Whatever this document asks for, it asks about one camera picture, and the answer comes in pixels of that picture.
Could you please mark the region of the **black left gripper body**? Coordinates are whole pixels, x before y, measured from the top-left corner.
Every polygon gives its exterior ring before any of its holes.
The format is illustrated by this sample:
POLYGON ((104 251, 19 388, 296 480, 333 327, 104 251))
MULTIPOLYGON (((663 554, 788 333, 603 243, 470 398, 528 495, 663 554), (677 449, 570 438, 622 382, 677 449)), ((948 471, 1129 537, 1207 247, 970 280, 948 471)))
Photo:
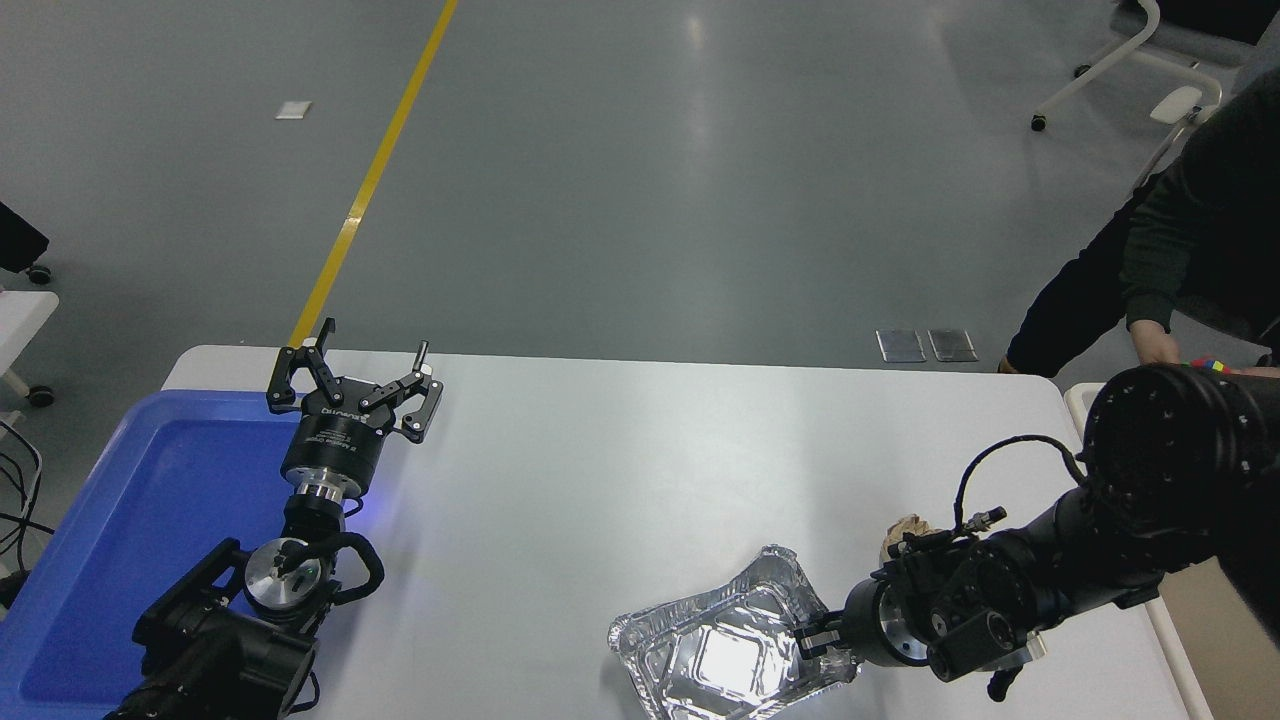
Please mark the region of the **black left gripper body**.
POLYGON ((298 486, 308 471, 338 475, 347 489, 371 486, 396 415, 387 407, 362 413, 357 405, 332 407, 306 400, 302 418, 280 466, 285 482, 298 486))

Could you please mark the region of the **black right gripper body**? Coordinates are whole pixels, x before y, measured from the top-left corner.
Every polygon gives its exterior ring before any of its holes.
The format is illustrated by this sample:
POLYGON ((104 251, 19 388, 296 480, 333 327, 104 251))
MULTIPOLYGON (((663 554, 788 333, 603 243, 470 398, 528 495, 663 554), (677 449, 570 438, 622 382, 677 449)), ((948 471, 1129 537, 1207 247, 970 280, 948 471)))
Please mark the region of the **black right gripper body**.
POLYGON ((840 638, 860 660, 881 667, 900 666, 881 621, 884 585, 869 578, 847 594, 840 619, 840 638))

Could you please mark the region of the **person's right hand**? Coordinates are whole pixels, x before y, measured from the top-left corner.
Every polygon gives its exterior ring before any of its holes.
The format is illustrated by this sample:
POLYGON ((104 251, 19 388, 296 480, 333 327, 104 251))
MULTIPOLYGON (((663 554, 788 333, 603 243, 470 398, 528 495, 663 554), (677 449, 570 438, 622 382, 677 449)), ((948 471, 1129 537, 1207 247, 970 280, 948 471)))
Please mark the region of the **person's right hand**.
POLYGON ((1134 320, 1128 332, 1140 365, 1180 364, 1181 352, 1174 336, 1158 322, 1134 320))

